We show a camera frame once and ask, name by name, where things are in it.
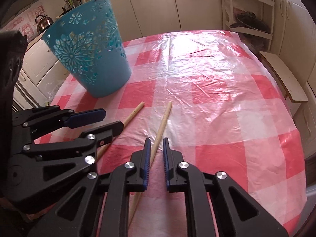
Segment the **red white checkered tablecloth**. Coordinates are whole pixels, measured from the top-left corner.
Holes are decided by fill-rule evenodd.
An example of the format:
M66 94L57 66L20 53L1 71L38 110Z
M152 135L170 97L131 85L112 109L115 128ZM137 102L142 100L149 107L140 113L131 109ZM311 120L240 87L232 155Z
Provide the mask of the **red white checkered tablecloth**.
M164 132L171 148L203 172L227 172L292 233L306 203L300 134L274 79L238 35L165 33L124 48L132 75L120 90L96 99L68 76L53 98L61 109L103 108L105 123L144 103L100 159L99 172L127 162L147 137L155 140L172 102Z

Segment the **cream kitchen base cabinets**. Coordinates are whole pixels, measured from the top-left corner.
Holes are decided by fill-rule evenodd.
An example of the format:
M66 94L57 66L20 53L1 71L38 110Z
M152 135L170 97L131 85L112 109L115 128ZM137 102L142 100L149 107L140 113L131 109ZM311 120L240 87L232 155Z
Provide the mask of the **cream kitchen base cabinets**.
M176 31L222 28L221 0L110 0L123 41ZM18 30L30 44L14 91L24 108L44 106L68 76L42 41L35 18L62 16L64 0L17 0L5 30ZM263 39L239 34L254 52L266 51ZM304 154L315 152L315 21L305 0L275 0L274 31L269 53L278 55L302 86L308 102L294 115Z

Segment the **black pan on shelf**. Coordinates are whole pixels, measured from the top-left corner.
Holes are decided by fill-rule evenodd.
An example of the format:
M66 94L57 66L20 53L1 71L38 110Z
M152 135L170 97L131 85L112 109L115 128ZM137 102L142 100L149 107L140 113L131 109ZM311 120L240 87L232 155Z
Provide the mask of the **black pan on shelf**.
M269 32L269 27L260 19L256 17L254 13L239 13L236 16L236 22L230 25L230 28L245 27L264 33Z

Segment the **white wooden stool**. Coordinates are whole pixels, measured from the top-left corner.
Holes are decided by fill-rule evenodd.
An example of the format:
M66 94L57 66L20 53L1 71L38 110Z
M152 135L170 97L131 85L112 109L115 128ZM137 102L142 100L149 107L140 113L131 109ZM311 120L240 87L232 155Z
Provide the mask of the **white wooden stool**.
M285 91L284 99L287 102L291 116L293 117L299 107L303 103L308 102L308 97L302 86L278 55L260 51L260 57Z

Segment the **steel kettle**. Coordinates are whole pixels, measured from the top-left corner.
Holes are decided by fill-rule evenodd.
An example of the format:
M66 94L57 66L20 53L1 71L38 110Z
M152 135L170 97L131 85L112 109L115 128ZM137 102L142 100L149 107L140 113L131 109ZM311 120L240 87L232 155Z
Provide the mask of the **steel kettle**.
M47 28L49 28L53 23L53 19L50 18L48 15L42 15L39 14L35 18L35 23L36 23L36 30L39 34L44 32Z

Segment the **blue perforated plastic basket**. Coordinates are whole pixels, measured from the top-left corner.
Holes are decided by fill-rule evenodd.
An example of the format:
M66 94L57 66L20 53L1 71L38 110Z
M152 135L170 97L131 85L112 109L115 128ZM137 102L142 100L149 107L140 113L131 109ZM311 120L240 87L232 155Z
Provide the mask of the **blue perforated plastic basket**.
M131 69L110 0L90 0L42 35L62 65L95 98L124 86Z

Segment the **white storage shelf rack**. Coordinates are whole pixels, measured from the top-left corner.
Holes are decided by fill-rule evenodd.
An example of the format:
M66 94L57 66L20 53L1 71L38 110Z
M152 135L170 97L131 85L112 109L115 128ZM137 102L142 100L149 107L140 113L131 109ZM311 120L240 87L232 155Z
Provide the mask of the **white storage shelf rack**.
M221 0L222 28L263 39L263 48L271 48L274 31L275 0ZM237 25L238 15L247 14L263 24L261 28Z

